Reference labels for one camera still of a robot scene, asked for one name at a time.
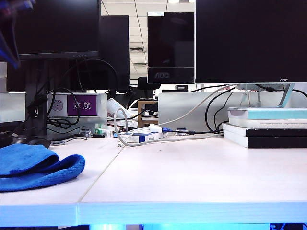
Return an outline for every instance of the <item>blue light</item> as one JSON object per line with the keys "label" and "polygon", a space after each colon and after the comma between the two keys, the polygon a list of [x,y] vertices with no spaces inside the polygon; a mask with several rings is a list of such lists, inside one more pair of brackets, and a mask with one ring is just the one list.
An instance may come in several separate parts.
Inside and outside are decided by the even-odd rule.
{"label": "blue light", "polygon": [[126,230],[126,225],[123,225],[123,224],[93,224],[93,225],[90,225],[90,230]]}
{"label": "blue light", "polygon": [[270,224],[145,224],[144,230],[269,230]]}

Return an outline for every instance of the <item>black book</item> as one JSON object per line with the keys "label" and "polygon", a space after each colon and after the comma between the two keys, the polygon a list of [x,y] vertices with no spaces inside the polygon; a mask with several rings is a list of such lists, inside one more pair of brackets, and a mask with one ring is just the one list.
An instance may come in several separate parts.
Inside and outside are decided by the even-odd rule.
{"label": "black book", "polygon": [[307,148],[307,137],[245,137],[224,130],[224,138],[246,148]]}
{"label": "black book", "polygon": [[307,137],[307,128],[245,128],[223,123],[223,130],[245,137]]}

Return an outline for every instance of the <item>aoc monitor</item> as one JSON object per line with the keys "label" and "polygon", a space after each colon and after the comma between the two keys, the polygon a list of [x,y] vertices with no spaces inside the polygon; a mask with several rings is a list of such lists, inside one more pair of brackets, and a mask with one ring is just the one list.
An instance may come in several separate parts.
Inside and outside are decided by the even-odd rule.
{"label": "aoc monitor", "polygon": [[194,13],[148,15],[148,83],[194,83]]}
{"label": "aoc monitor", "polygon": [[196,83],[307,82],[305,0],[197,0]]}

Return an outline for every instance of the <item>purple label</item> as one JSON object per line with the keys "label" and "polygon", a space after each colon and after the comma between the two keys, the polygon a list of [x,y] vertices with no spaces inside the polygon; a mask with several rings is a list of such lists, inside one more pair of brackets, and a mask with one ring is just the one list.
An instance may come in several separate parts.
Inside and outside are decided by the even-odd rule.
{"label": "purple label", "polygon": [[76,95],[77,102],[73,96],[67,96],[67,115],[77,116],[77,106],[80,109],[80,116],[97,116],[96,95]]}

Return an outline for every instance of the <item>white desk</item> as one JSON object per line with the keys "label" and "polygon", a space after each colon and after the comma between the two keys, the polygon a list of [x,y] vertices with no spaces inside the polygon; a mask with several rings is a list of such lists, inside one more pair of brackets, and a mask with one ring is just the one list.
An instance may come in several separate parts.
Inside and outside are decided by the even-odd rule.
{"label": "white desk", "polygon": [[307,221],[307,150],[222,138],[125,148],[80,204],[80,223]]}
{"label": "white desk", "polygon": [[70,226],[78,224],[78,203],[123,148],[115,139],[74,140],[50,150],[60,160],[80,154],[84,171],[63,184],[0,194],[0,226]]}
{"label": "white desk", "polygon": [[213,138],[123,150],[95,139],[53,150],[82,154],[85,170],[65,184],[1,194],[2,226],[307,222],[306,149]]}

